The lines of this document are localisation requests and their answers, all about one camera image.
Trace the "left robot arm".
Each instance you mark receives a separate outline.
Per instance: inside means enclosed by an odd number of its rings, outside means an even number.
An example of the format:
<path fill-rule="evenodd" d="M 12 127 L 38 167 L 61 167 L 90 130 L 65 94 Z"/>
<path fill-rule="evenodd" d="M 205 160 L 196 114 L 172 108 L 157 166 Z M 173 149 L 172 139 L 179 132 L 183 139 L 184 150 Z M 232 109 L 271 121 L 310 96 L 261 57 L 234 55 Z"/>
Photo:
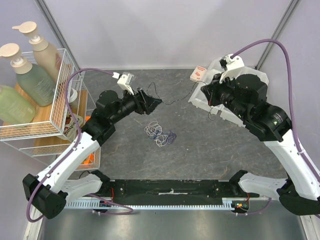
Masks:
<path fill-rule="evenodd" d="M 30 216 L 31 207 L 36 208 L 47 219 L 52 219 L 67 203 L 83 196 L 94 193 L 99 197 L 106 196 L 110 191 L 109 178 L 98 170 L 78 180 L 68 181 L 68 178 L 85 158 L 112 136 L 117 122 L 133 112 L 149 115 L 162 102 L 160 98 L 150 96 L 140 88 L 134 94 L 125 90 L 122 98 L 113 90 L 103 91 L 90 119 L 78 129 L 74 142 L 36 176 L 27 174 L 22 180 L 28 201 L 28 221 L 35 222 Z"/>

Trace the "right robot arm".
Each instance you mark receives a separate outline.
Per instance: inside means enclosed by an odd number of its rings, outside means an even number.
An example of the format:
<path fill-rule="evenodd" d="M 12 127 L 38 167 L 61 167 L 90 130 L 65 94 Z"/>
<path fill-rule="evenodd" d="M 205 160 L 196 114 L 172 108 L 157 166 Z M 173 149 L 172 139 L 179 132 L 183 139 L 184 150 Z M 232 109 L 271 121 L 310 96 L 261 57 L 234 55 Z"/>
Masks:
<path fill-rule="evenodd" d="M 280 107 L 267 102 L 268 86 L 254 74 L 241 74 L 220 82 L 220 74 L 200 88 L 209 106 L 223 105 L 238 117 L 245 128 L 264 143 L 284 167 L 286 178 L 269 178 L 240 170 L 232 178 L 229 191 L 278 200 L 297 216 L 319 215 L 320 185 L 304 161 L 294 140 L 290 117 Z"/>

